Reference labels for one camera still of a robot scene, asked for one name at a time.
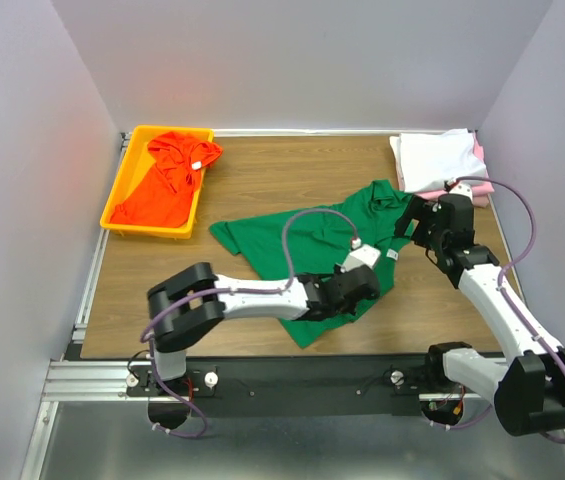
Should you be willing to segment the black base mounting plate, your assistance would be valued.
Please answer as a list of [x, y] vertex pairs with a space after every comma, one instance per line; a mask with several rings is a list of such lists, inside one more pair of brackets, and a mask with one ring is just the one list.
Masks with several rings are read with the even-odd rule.
[[152, 421], [209, 418], [415, 416], [455, 424], [475, 394], [427, 377], [422, 354], [190, 357], [181, 377], [157, 380], [145, 352], [122, 366], [122, 396], [147, 401]]

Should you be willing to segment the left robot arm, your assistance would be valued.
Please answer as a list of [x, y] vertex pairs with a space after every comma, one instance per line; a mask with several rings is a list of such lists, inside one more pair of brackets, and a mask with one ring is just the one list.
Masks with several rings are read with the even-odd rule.
[[187, 349], [224, 320], [322, 322], [353, 314], [359, 303], [379, 296], [379, 280], [367, 265], [263, 281], [227, 277], [208, 262], [196, 263], [147, 292], [150, 321], [141, 338], [152, 343], [156, 363], [149, 382], [163, 395], [176, 393], [187, 372]]

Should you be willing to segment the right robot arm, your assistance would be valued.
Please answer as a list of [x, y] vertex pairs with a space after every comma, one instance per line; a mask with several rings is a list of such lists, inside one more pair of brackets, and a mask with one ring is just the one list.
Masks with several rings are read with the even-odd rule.
[[436, 201], [415, 196], [395, 234], [424, 248], [482, 316], [505, 358], [498, 363], [464, 342], [433, 345], [424, 384], [436, 392], [460, 384], [489, 403], [508, 434], [554, 440], [565, 430], [565, 347], [511, 290], [495, 254], [476, 242], [472, 201], [457, 193]]

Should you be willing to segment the white folded t shirt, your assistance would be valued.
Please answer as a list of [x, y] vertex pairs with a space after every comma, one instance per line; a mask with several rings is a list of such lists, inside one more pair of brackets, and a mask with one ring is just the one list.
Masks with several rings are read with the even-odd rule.
[[389, 138], [400, 189], [407, 193], [442, 190], [446, 181], [464, 176], [485, 178], [476, 138], [467, 129], [441, 134], [402, 133]]

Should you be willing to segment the green t shirt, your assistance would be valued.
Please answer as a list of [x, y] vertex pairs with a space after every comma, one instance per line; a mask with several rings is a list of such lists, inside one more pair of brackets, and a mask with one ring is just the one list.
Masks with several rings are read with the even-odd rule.
[[[387, 180], [375, 180], [343, 202], [329, 208], [346, 216], [314, 213], [296, 220], [288, 233], [288, 246], [298, 273], [330, 273], [349, 251], [353, 222], [364, 243], [381, 251], [375, 272], [380, 294], [395, 284], [398, 252], [407, 244], [394, 235], [395, 222], [403, 214], [412, 196], [395, 190]], [[288, 276], [283, 256], [283, 226], [294, 213], [280, 212], [234, 221], [220, 221], [209, 227], [210, 233], [233, 255], [243, 256], [263, 280]]]

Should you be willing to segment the aluminium frame rail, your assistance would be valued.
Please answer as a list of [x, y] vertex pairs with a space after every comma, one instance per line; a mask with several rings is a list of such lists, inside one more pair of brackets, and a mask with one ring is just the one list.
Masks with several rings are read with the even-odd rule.
[[106, 252], [109, 232], [100, 229], [87, 279], [71, 330], [71, 337], [60, 361], [52, 361], [41, 394], [42, 402], [69, 402], [88, 399], [102, 401], [123, 397], [124, 376], [120, 361], [84, 361], [82, 346], [86, 338], [97, 283]]

